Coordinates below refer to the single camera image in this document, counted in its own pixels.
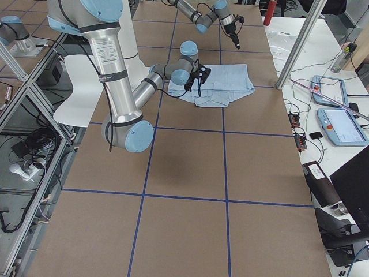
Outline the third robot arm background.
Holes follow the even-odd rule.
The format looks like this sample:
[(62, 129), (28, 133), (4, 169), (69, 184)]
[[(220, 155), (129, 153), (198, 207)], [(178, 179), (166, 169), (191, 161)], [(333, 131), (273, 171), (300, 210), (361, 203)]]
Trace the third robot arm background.
[(1, 18), (1, 42), (8, 46), (13, 41), (22, 41), (30, 37), (18, 16), (4, 16)]

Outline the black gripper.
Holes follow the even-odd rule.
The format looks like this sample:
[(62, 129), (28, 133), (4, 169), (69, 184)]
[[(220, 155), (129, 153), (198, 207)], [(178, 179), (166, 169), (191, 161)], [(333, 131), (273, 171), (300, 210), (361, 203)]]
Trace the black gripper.
[(235, 47), (240, 50), (241, 46), (239, 44), (238, 34), (236, 33), (236, 22), (240, 22), (242, 25), (244, 23), (243, 16), (236, 16), (235, 19), (231, 21), (230, 24), (224, 27), (225, 33), (229, 38), (231, 38), (232, 42), (235, 44)]
[(207, 78), (210, 76), (211, 68), (207, 68), (204, 65), (199, 65), (197, 71), (192, 72), (190, 74), (190, 78), (188, 79), (187, 83), (184, 85), (185, 91), (190, 91), (195, 82), (198, 81), (197, 90), (198, 90), (198, 97), (201, 97), (201, 85), (206, 82)]

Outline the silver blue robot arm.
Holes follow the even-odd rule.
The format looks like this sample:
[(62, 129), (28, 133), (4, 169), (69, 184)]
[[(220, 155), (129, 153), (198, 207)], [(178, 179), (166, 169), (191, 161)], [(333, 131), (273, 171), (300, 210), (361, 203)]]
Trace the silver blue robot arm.
[(139, 83), (131, 88), (131, 67), (125, 65), (118, 37), (121, 20), (131, 20), (127, 1), (47, 1), (49, 26), (59, 32), (82, 36), (89, 42), (95, 70), (109, 104), (109, 115), (101, 132), (110, 147), (129, 152), (146, 150), (154, 136), (153, 126), (144, 120), (141, 108), (165, 80), (190, 90), (199, 76), (207, 76), (198, 59), (195, 42), (181, 44), (176, 63), (157, 64)]
[[(219, 20), (225, 35), (231, 38), (238, 50), (241, 48), (238, 33), (236, 31), (236, 22), (240, 22), (241, 25), (243, 25), (244, 17), (232, 14), (227, 1), (216, 1), (212, 7), (208, 6), (206, 3), (199, 3), (196, 8), (183, 0), (162, 1), (162, 3), (167, 6), (176, 7), (195, 24), (199, 33), (205, 33), (216, 20)], [(202, 14), (198, 10), (199, 5), (205, 5), (210, 11), (207, 14)]]

